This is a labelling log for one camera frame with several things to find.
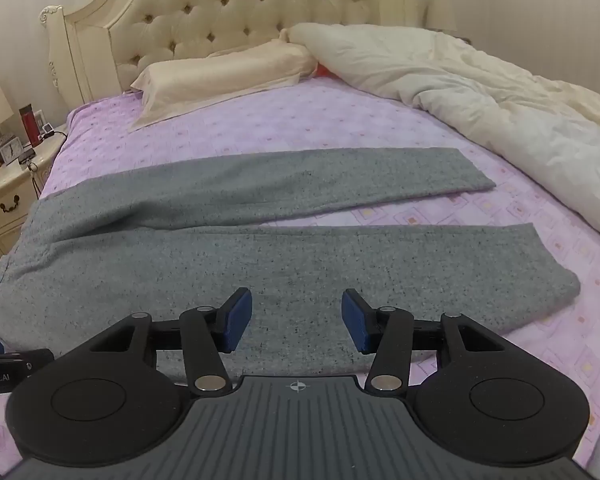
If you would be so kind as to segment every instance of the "beige pillowcase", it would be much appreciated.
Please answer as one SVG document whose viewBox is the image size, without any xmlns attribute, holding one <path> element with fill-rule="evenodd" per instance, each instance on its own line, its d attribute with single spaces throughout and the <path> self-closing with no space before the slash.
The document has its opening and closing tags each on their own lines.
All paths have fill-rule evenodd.
<svg viewBox="0 0 600 480">
<path fill-rule="evenodd" d="M 144 110 L 131 131 L 241 95 L 293 85 L 316 64 L 304 46 L 282 40 L 224 56 L 153 63 L 131 85 L 144 92 Z"/>
</svg>

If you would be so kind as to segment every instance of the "photo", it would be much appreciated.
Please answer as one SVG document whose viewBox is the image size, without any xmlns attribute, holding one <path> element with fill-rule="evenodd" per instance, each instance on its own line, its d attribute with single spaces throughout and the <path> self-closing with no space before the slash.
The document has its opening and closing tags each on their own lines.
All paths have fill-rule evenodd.
<svg viewBox="0 0 600 480">
<path fill-rule="evenodd" d="M 38 125 L 38 130 L 40 132 L 43 132 L 44 131 L 43 127 L 46 123 L 45 113 L 42 110 L 38 110 L 36 113 L 33 114 L 33 116 L 36 118 L 36 124 Z"/>
</svg>

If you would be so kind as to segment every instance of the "ornate bed frame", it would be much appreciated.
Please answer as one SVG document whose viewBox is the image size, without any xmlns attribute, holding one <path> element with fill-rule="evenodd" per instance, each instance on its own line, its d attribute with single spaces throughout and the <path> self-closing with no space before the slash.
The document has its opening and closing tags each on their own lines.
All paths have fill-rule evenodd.
<svg viewBox="0 0 600 480">
<path fill-rule="evenodd" d="M 51 77 L 70 108 L 122 93 L 153 62 L 264 43 L 295 23 L 416 17 L 416 0 L 90 0 L 40 13 Z"/>
</svg>

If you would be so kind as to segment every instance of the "pink bed sheet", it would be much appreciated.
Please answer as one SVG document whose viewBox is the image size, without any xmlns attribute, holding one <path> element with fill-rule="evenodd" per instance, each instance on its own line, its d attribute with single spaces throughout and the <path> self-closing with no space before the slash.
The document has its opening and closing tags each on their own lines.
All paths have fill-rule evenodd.
<svg viewBox="0 0 600 480">
<path fill-rule="evenodd" d="M 586 393 L 591 416 L 575 459 L 581 465 L 587 463 L 600 435 L 600 235 L 579 216 L 521 171 L 429 114 L 328 78 L 241 97 L 130 134 L 128 127 L 140 111 L 141 96 L 126 94 L 72 112 L 68 140 L 42 196 L 104 174 L 234 153 L 410 146 L 461 150 L 496 182 L 494 190 L 271 224 L 504 226 L 533 222 L 556 260 L 578 275 L 582 292 L 571 306 L 511 333 L 508 339 L 568 375 Z M 414 364 L 411 382 L 419 383 L 433 371 L 434 360 Z"/>
</svg>

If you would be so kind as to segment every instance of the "red bottle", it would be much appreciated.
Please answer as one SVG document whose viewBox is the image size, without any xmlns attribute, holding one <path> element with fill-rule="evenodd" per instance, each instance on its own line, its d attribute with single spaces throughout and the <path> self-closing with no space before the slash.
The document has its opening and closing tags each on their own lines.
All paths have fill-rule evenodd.
<svg viewBox="0 0 600 480">
<path fill-rule="evenodd" d="M 22 118 L 22 124 L 24 124 L 27 137 L 29 137 L 29 141 L 31 142 L 31 147 L 35 148 L 41 142 L 40 130 L 38 128 L 36 118 L 33 115 L 33 109 L 31 108 L 31 105 L 27 105 L 20 109 L 20 117 Z"/>
</svg>

